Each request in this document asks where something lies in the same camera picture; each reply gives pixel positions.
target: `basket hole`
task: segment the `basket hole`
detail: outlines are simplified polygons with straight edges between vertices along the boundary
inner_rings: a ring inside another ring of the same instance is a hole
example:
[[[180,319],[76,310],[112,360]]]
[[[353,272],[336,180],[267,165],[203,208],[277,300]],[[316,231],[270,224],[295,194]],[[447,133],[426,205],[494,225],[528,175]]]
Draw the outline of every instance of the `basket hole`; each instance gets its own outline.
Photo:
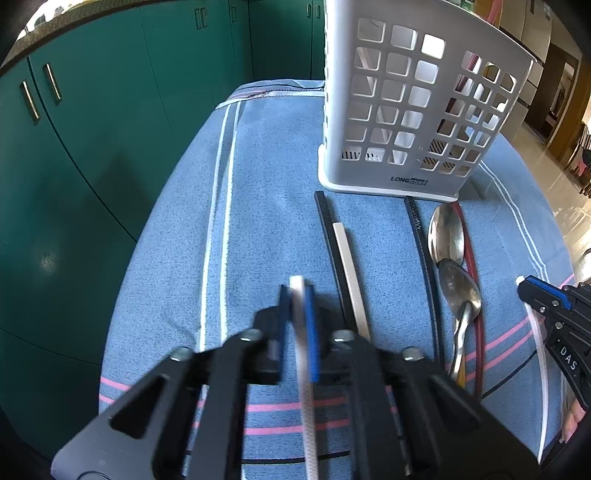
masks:
[[[361,97],[373,97],[377,80],[364,75],[354,75],[351,86],[351,93]]]
[[[435,158],[425,157],[421,162],[421,170],[435,170],[435,167],[437,167],[438,162],[439,161]]]
[[[476,138],[474,139],[474,144],[478,147],[485,147],[490,139],[491,136],[489,134],[486,134],[484,132],[478,132],[476,134]]]
[[[404,165],[408,154],[406,152],[402,152],[400,150],[392,150],[392,156],[388,159],[388,163],[394,165]]]
[[[386,62],[386,72],[394,75],[407,75],[408,67],[410,65],[410,58],[400,53],[389,53],[388,61]]]
[[[499,124],[499,117],[494,113],[487,113],[484,117],[484,121],[482,122],[482,126],[487,128],[488,130],[494,130],[496,126]]]
[[[371,143],[379,143],[385,145],[390,142],[391,137],[391,130],[388,130],[387,128],[374,128],[374,130],[371,132],[371,139],[369,141]]]
[[[480,68],[480,57],[471,51],[466,50],[464,58],[462,59],[462,68],[472,73],[478,72]]]
[[[417,69],[414,72],[414,77],[422,82],[435,83],[438,70],[439,68],[437,65],[424,60],[419,60],[417,62]]]
[[[466,110],[466,120],[473,124],[477,124],[480,121],[481,116],[482,108],[477,107],[476,105],[470,105]]]
[[[473,129],[467,127],[466,125],[460,125],[460,128],[457,131],[456,138],[461,140],[462,142],[469,142],[472,137]]]
[[[482,76],[487,80],[491,81],[492,83],[496,83],[496,80],[499,77],[499,73],[499,67],[497,67],[493,63],[487,63]]]
[[[479,83],[478,87],[476,87],[476,91],[474,92],[474,98],[479,102],[486,103],[490,97],[491,89]]]
[[[345,140],[348,142],[362,142],[368,129],[361,125],[347,125],[345,129]]]
[[[404,93],[404,84],[401,82],[393,82],[392,80],[384,80],[382,87],[382,98],[392,102],[399,102],[402,100]]]
[[[454,168],[456,168],[455,163],[452,163],[450,161],[445,161],[445,162],[443,162],[441,167],[439,167],[439,173],[449,175],[453,171]]]
[[[423,40],[423,46],[421,47],[421,51],[425,55],[429,55],[430,57],[442,59],[443,52],[445,51],[445,41],[442,38],[433,37],[433,35],[425,34],[425,39]]]
[[[361,157],[361,147],[345,147],[340,153],[343,160],[355,161]]]
[[[366,161],[382,161],[384,159],[384,154],[386,151],[383,148],[368,148],[367,153],[365,154]]]
[[[410,89],[408,103],[414,106],[426,107],[429,104],[429,98],[431,98],[431,90],[413,86]]]
[[[476,150],[470,150],[464,160],[470,163],[474,163],[476,162],[476,160],[478,160],[478,157],[480,157],[480,152]]]
[[[501,95],[500,93],[497,93],[495,95],[495,97],[492,100],[492,107],[497,109],[500,112],[504,112],[505,108],[507,107],[507,102],[509,100],[507,100],[506,97],[504,97],[503,95]]]
[[[385,30],[386,23],[380,22],[380,20],[360,18],[357,26],[357,38],[360,40],[382,43],[384,41]]]
[[[462,95],[470,95],[472,91],[472,85],[474,85],[474,80],[469,77],[464,77],[464,75],[458,75],[456,80],[456,87],[454,88],[455,91],[461,93]]]
[[[394,25],[392,29],[392,40],[390,43],[394,47],[405,48],[406,50],[414,50],[417,43],[417,32],[411,28],[403,27],[401,25]]]
[[[423,121],[423,114],[421,112],[407,110],[404,112],[404,116],[402,117],[402,126],[408,128],[418,128],[421,126],[421,121]]]
[[[355,67],[362,70],[377,70],[381,54],[379,50],[374,48],[357,47],[355,51]]]
[[[467,177],[467,175],[470,173],[471,168],[467,167],[465,165],[462,165],[460,167],[457,168],[456,170],[456,175],[458,177]]]
[[[464,110],[465,102],[457,98],[450,98],[445,108],[446,113],[454,116],[460,116]]]
[[[398,118],[398,109],[393,106],[380,105],[376,116],[376,123],[393,125]]]
[[[445,150],[446,146],[447,142],[433,139],[431,140],[431,145],[429,145],[429,152],[436,153],[437,155],[443,155],[443,151]]]
[[[462,156],[462,154],[464,153],[464,150],[465,150],[464,147],[460,147],[459,145],[452,145],[452,147],[449,151],[449,157],[457,160],[458,158],[460,158]]]
[[[512,75],[509,75],[508,73],[505,73],[503,75],[503,79],[501,80],[501,88],[505,89],[507,92],[511,93],[513,91],[513,88],[515,87],[515,77],[513,77]]]
[[[402,148],[410,148],[413,146],[414,134],[409,132],[398,132],[394,139],[394,145]]]
[[[451,137],[452,136],[452,132],[453,132],[453,128],[456,126],[456,124],[454,122],[451,122],[449,120],[443,120],[440,124],[439,127],[437,129],[437,133],[444,135],[445,137]]]
[[[365,102],[349,102],[349,119],[351,120],[363,120],[366,122],[369,120],[369,114],[371,113],[371,104]]]

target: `beige floor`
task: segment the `beige floor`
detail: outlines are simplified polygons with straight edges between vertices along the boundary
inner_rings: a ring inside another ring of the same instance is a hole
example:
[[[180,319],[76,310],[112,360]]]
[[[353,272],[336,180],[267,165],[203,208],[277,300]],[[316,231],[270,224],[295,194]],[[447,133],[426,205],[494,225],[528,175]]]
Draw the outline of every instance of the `beige floor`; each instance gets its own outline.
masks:
[[[569,249],[577,281],[590,278],[591,255],[582,256],[591,248],[591,199],[579,195],[580,186],[574,177],[562,171],[527,125],[519,129],[512,145],[548,199]]]

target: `spoon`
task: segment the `spoon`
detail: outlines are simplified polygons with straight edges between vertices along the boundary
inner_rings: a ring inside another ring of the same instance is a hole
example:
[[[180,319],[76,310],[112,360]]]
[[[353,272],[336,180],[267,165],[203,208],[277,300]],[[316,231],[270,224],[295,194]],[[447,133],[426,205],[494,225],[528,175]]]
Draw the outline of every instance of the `spoon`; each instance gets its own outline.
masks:
[[[462,221],[451,205],[439,205],[433,212],[427,235],[429,253],[439,265],[445,258],[458,265],[464,260],[464,229]]]
[[[456,381],[464,357],[466,330],[480,313],[482,296],[471,276],[460,265],[450,259],[439,263],[439,283],[447,305],[459,321],[454,333],[453,358],[450,369],[452,380]]]

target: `blue fabric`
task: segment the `blue fabric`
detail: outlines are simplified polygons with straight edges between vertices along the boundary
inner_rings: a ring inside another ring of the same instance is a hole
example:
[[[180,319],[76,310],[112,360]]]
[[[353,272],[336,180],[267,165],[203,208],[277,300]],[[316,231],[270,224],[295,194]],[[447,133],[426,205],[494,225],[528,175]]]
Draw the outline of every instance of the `blue fabric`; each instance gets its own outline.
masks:
[[[188,147],[160,194],[119,292],[103,362],[101,410],[177,345],[199,349],[203,341],[212,348],[247,328],[257,310],[276,303],[278,286],[291,275],[305,276],[319,297],[339,308],[313,197],[321,189],[317,148],[323,99],[260,98],[262,90],[309,92],[319,85],[282,80],[245,86],[233,103],[212,113]],[[402,199],[325,193],[348,230],[373,341],[393,351],[420,346],[431,354],[423,276]],[[571,280],[572,267],[547,201],[504,137],[495,139],[482,168],[462,188],[460,204],[483,294],[488,390],[535,351],[515,279],[534,274],[560,285]],[[436,206],[418,202],[425,226]],[[445,313],[449,358],[453,319]],[[467,342],[471,388],[472,333]],[[560,428],[560,377],[548,363],[549,442]],[[319,453],[347,450],[343,392],[317,388],[314,395]],[[303,456],[297,402],[289,328],[284,381],[250,389],[244,458]],[[483,404],[537,453],[541,386],[536,357]],[[349,477],[348,458],[322,465],[323,478]],[[301,479],[303,472],[301,464],[247,465],[244,470],[249,480]]]

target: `white plastic basket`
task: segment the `white plastic basket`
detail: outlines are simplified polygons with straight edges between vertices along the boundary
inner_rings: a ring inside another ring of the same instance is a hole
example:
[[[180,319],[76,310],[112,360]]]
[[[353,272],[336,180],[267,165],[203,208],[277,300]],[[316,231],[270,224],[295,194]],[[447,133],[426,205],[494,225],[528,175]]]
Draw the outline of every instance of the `white plastic basket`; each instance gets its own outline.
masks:
[[[322,185],[456,200],[531,55],[444,0],[326,0],[325,12]]]

